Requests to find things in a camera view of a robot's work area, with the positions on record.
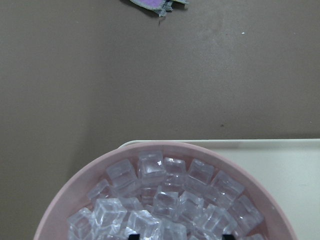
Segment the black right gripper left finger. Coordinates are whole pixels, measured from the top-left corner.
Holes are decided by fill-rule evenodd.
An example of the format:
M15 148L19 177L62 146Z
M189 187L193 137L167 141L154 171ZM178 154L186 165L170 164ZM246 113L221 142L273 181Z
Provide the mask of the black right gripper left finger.
M140 234L130 234L128 240L140 240Z

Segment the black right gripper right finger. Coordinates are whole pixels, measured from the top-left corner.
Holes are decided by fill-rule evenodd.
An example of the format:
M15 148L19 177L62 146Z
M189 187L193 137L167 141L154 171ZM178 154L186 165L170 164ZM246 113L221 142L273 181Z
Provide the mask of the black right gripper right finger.
M234 240L234 236L232 234L223 234L221 236L222 240Z

